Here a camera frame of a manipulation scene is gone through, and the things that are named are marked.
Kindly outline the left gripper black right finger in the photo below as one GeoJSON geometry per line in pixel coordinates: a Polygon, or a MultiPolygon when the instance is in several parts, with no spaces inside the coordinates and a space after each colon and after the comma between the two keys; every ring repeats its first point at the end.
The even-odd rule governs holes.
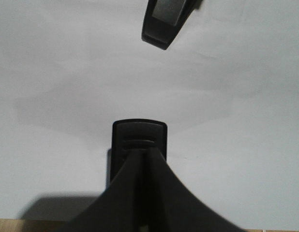
{"type": "Polygon", "coordinates": [[[146,151],[146,187],[151,232],[241,232],[196,198],[157,148],[146,151]]]}

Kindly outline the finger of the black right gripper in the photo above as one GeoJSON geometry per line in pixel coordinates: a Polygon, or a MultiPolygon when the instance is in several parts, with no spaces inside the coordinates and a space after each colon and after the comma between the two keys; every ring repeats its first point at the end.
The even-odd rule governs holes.
{"type": "Polygon", "coordinates": [[[201,0],[149,0],[144,15],[141,39],[166,50],[174,41],[201,0]]]}

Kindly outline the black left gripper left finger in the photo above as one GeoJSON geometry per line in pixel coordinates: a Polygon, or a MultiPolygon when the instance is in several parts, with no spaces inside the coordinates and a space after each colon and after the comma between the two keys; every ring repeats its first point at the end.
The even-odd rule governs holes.
{"type": "Polygon", "coordinates": [[[132,150],[102,195],[58,232],[137,232],[143,154],[132,150]]]}

